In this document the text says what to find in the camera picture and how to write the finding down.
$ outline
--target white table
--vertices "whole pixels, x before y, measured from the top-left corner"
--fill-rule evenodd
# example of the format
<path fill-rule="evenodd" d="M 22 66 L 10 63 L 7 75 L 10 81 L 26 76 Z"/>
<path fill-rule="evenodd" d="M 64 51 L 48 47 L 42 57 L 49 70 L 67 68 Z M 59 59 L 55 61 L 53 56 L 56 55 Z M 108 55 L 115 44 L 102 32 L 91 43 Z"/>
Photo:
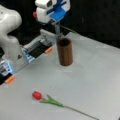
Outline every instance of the white table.
<path fill-rule="evenodd" d="M 93 120 L 69 109 L 42 104 L 34 90 L 100 120 L 120 117 L 120 50 L 73 33 L 74 63 L 59 65 L 56 45 L 0 87 L 0 120 Z"/>

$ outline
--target cylindrical cup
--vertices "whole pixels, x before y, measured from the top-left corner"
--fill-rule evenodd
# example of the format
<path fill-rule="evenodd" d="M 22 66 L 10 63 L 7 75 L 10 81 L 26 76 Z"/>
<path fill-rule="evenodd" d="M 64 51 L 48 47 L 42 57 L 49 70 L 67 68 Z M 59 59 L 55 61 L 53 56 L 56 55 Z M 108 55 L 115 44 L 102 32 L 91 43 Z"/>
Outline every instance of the cylindrical cup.
<path fill-rule="evenodd" d="M 69 38 L 62 38 L 57 41 L 59 62 L 62 66 L 69 66 L 73 63 L 72 41 Z"/>

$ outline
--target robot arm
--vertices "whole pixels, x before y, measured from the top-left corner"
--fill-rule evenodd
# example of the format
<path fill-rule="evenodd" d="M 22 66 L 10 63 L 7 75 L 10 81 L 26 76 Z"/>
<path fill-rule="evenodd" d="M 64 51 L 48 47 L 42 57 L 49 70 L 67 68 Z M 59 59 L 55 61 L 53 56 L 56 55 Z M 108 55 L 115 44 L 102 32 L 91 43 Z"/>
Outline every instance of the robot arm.
<path fill-rule="evenodd" d="M 70 9 L 69 0 L 36 0 L 37 19 L 41 23 L 48 23 L 51 19 L 59 21 Z"/>
<path fill-rule="evenodd" d="M 8 35 L 22 23 L 21 16 L 14 10 L 0 5 L 0 45 L 5 53 L 4 60 L 11 63 L 13 71 L 19 71 L 27 64 L 18 39 Z"/>

